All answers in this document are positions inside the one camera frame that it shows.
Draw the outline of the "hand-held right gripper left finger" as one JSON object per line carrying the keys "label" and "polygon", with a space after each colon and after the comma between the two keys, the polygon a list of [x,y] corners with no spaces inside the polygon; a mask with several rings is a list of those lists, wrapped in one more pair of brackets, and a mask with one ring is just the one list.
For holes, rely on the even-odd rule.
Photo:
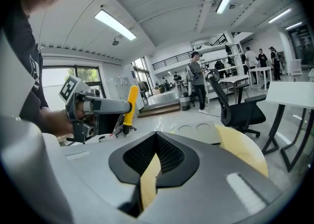
{"label": "hand-held right gripper left finger", "polygon": [[75,218],[140,215],[139,186],[120,182],[108,160],[113,151],[143,136],[132,133],[116,140],[62,147],[55,136],[43,135],[53,173]]}

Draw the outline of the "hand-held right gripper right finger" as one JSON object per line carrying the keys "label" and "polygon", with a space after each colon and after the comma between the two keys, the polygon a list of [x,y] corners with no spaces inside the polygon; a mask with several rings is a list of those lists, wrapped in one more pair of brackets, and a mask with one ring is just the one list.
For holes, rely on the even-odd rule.
{"label": "hand-held right gripper right finger", "polygon": [[270,179],[215,145],[179,135],[163,136],[191,148],[199,167],[180,187],[157,190],[139,221],[150,224],[232,224],[272,203],[280,190]]}

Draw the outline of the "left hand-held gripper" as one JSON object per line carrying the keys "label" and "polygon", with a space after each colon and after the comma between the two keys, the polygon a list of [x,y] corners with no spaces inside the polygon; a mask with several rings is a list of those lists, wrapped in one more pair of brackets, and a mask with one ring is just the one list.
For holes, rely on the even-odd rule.
{"label": "left hand-held gripper", "polygon": [[65,103],[65,113],[72,126],[72,134],[63,137],[68,144],[84,144],[96,135],[112,133],[115,116],[109,114],[124,114],[132,110],[130,102],[104,99],[100,90],[91,88],[73,75],[66,78],[59,96]]}

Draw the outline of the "yellow-handled screwdriver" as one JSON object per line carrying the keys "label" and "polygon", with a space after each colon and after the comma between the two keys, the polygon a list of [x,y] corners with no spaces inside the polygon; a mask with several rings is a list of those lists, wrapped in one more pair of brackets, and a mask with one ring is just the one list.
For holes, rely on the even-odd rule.
{"label": "yellow-handled screwdriver", "polygon": [[131,86],[128,96],[128,103],[131,105],[131,108],[129,112],[125,113],[125,118],[123,122],[123,134],[125,136],[129,134],[130,128],[132,126],[138,92],[139,88],[136,85]]}

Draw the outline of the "person's left hand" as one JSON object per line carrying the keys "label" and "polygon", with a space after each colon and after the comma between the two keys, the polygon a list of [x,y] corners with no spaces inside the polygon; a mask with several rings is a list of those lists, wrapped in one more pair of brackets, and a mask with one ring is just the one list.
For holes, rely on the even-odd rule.
{"label": "person's left hand", "polygon": [[69,121],[65,110],[52,112],[52,126],[53,134],[56,137],[73,134],[73,126]]}

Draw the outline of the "white locker cabinet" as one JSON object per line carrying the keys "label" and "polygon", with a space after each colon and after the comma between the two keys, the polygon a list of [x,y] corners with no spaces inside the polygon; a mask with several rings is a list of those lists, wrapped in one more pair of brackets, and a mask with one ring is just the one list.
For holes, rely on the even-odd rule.
{"label": "white locker cabinet", "polygon": [[130,82],[127,77],[113,77],[107,81],[109,96],[114,100],[128,100]]}

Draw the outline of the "round wooden table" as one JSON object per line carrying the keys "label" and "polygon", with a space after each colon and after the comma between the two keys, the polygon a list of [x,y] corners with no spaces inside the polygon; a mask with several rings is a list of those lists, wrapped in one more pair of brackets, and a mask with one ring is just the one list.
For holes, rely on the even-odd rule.
{"label": "round wooden table", "polygon": [[[217,125],[219,135],[222,139],[220,148],[233,155],[259,171],[268,178],[266,160],[260,148],[245,134],[234,129]],[[157,195],[155,188],[157,176],[160,174],[161,166],[157,155],[154,155],[146,171],[141,177],[141,197],[143,211],[153,202]]]}

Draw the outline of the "raised platform step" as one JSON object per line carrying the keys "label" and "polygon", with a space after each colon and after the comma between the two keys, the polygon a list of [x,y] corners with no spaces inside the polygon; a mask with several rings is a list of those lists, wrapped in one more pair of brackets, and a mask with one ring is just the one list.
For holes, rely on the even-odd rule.
{"label": "raised platform step", "polygon": [[139,110],[138,118],[158,116],[180,111],[180,93],[177,90],[156,94]]}

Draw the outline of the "large window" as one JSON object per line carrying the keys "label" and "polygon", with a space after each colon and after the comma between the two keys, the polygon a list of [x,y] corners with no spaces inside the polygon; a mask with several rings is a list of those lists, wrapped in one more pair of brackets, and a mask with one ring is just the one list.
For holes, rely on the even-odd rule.
{"label": "large window", "polygon": [[65,103],[59,97],[59,91],[69,75],[80,78],[92,89],[99,90],[100,97],[104,97],[103,84],[98,68],[78,66],[44,68],[42,76],[43,91],[51,111],[65,108]]}

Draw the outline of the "black office chair with headrest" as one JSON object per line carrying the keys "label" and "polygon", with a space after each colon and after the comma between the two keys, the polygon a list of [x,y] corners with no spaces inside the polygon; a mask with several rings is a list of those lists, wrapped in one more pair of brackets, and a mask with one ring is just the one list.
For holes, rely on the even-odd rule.
{"label": "black office chair with headrest", "polygon": [[251,125],[261,124],[266,121],[264,113],[257,106],[257,103],[266,99],[266,95],[246,98],[244,102],[230,105],[227,94],[218,83],[220,74],[218,70],[209,69],[206,75],[208,81],[218,96],[221,106],[221,123],[224,126],[232,127],[241,133],[252,133],[257,138],[261,133],[249,128]]}

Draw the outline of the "black balcony railing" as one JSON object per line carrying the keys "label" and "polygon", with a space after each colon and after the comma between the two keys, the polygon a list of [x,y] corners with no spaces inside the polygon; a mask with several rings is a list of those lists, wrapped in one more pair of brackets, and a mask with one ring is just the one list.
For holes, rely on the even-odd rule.
{"label": "black balcony railing", "polygon": [[152,64],[153,69],[158,70],[158,69],[164,68],[164,67],[169,66],[169,65],[173,65],[173,64],[185,61],[185,60],[189,60],[189,59],[191,59],[192,53],[193,53],[193,51],[189,51],[189,52],[181,53],[181,54],[166,58],[164,60],[161,60],[159,62],[156,62],[156,63]]}

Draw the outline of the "person's black t-shirt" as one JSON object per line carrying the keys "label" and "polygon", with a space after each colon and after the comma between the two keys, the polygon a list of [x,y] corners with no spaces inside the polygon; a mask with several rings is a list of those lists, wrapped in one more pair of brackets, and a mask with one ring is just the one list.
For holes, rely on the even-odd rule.
{"label": "person's black t-shirt", "polygon": [[32,90],[20,112],[20,118],[34,123],[42,132],[48,133],[48,127],[41,114],[41,109],[48,107],[42,87],[43,58],[28,19],[29,16],[24,13],[21,6],[16,5],[9,12],[3,27],[13,51],[34,79]]}

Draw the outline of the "white table black legs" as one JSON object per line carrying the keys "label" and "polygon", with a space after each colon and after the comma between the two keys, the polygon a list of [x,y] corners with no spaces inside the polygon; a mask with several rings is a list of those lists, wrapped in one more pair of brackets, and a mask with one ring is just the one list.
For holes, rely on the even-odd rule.
{"label": "white table black legs", "polygon": [[[271,82],[267,92],[266,101],[278,104],[278,109],[273,125],[269,132],[268,140],[262,148],[262,153],[264,155],[279,150],[279,145],[275,140],[275,134],[277,133],[280,122],[282,120],[285,107],[288,105],[303,109],[301,122],[299,124],[293,142],[280,149],[280,153],[285,163],[287,172],[291,172],[291,170],[294,168],[297,161],[299,160],[310,137],[312,127],[314,126],[314,82]],[[307,110],[309,110],[310,115],[305,134],[300,144],[300,147],[296,152],[296,155],[290,161],[286,154],[286,151],[296,144],[302,129],[302,125],[305,122]]]}

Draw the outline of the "white metal shelving rack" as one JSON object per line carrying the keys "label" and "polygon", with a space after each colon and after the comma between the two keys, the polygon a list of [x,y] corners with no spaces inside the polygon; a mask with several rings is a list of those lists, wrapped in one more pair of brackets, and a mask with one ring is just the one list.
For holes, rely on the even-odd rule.
{"label": "white metal shelving rack", "polygon": [[198,61],[204,69],[204,86],[207,101],[217,97],[212,85],[208,81],[210,76],[218,79],[218,84],[226,94],[234,94],[236,102],[240,103],[246,89],[242,85],[249,85],[248,74],[245,73],[245,62],[242,61],[242,47],[240,43],[226,43],[217,46],[200,45],[197,50]]}

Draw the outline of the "black glass cabinet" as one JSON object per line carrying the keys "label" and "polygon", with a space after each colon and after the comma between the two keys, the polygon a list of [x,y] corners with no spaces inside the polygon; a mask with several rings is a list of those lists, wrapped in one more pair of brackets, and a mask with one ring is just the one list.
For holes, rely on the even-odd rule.
{"label": "black glass cabinet", "polygon": [[288,31],[295,58],[301,60],[302,65],[314,66],[314,42],[307,25],[300,25]]}

